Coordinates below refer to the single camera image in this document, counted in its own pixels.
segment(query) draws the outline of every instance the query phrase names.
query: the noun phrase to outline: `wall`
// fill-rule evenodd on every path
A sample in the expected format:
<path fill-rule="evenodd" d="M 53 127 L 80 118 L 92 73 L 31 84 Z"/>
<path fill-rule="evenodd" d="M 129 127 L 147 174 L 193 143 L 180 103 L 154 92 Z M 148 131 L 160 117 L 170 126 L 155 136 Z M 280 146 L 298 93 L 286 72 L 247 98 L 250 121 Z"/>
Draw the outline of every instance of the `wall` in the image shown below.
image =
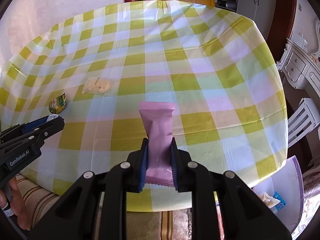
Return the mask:
<path fill-rule="evenodd" d="M 316 38 L 315 22 L 317 15 L 307 0 L 297 0 L 296 16 L 293 23 L 292 32 L 303 33 L 308 42 L 307 49 L 309 52 L 317 50 L 318 43 Z"/>
<path fill-rule="evenodd" d="M 0 20 L 2 65 L 53 25 L 77 14 L 124 0 L 13 0 Z"/>

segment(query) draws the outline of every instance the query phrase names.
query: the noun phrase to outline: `table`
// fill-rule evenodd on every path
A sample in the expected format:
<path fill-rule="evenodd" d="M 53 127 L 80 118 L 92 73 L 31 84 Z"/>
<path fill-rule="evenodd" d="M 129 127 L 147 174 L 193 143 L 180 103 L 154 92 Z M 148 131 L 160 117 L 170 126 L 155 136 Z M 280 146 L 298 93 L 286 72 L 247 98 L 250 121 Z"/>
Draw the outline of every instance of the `table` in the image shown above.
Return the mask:
<path fill-rule="evenodd" d="M 82 95 L 88 77 L 117 81 L 117 95 Z M 1 128 L 49 114 L 66 94 L 64 130 L 22 171 L 63 194 L 83 172 L 108 171 L 146 136 L 139 101 L 176 103 L 173 135 L 209 170 L 235 171 L 250 187 L 285 164 L 287 115 L 272 55 L 254 22 L 172 1 L 109 5 L 67 19 L 3 66 Z M 191 206 L 189 193 L 146 185 L 129 211 Z"/>

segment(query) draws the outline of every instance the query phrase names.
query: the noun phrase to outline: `white chair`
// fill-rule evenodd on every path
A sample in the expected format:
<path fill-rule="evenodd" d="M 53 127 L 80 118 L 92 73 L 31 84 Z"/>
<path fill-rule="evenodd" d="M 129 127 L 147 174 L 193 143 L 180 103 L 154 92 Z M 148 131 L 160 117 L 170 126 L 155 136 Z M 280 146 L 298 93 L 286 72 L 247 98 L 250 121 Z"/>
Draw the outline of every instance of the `white chair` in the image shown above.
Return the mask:
<path fill-rule="evenodd" d="M 288 147 L 291 147 L 320 123 L 320 114 L 311 98 L 303 98 L 288 120 Z"/>

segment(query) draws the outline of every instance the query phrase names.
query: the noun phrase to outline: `finger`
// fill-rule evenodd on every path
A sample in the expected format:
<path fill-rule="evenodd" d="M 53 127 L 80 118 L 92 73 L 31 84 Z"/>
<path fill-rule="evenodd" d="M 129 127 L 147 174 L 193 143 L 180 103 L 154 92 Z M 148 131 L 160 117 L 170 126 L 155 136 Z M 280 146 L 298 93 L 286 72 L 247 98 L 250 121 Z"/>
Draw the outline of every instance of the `finger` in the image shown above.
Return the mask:
<path fill-rule="evenodd" d="M 9 180 L 9 185 L 13 190 L 18 190 L 18 184 L 16 176 L 14 176 L 12 179 Z"/>
<path fill-rule="evenodd" d="M 17 217 L 17 221 L 21 229 L 28 231 L 31 230 L 31 218 L 26 208 L 21 211 L 20 215 Z"/>
<path fill-rule="evenodd" d="M 5 194 L 2 190 L 0 190 L 0 207 L 4 208 L 7 204 L 7 198 L 5 197 Z"/>
<path fill-rule="evenodd" d="M 10 205 L 14 214 L 17 216 L 20 215 L 21 210 L 25 207 L 25 203 L 19 190 L 12 191 Z"/>

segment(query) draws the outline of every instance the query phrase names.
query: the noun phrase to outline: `pink snack package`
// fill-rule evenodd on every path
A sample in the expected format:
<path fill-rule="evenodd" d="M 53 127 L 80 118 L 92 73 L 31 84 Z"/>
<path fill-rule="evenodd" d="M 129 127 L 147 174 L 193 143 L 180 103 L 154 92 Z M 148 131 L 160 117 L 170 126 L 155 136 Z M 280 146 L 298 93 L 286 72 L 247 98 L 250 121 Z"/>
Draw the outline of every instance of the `pink snack package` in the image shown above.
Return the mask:
<path fill-rule="evenodd" d="M 170 144 L 175 103 L 139 102 L 139 112 L 148 135 L 146 183 L 173 187 Z"/>

